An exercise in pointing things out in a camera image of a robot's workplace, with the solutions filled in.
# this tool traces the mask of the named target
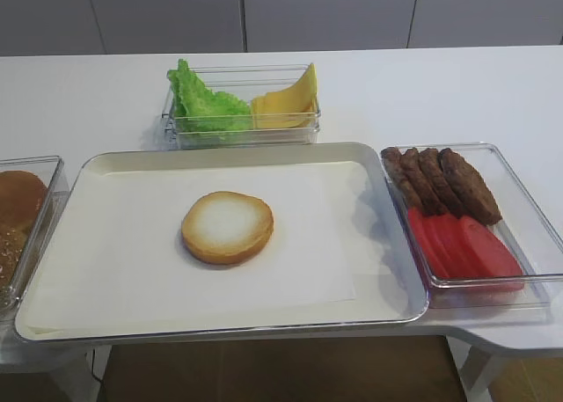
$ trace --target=white countertop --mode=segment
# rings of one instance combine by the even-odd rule
[[[70,183],[90,157],[154,150],[178,55],[0,58],[0,159],[57,154]],[[496,144],[563,234],[563,47],[184,55],[192,66],[315,62],[322,143]],[[563,354],[563,316],[431,310],[384,334],[453,334],[505,355]]]

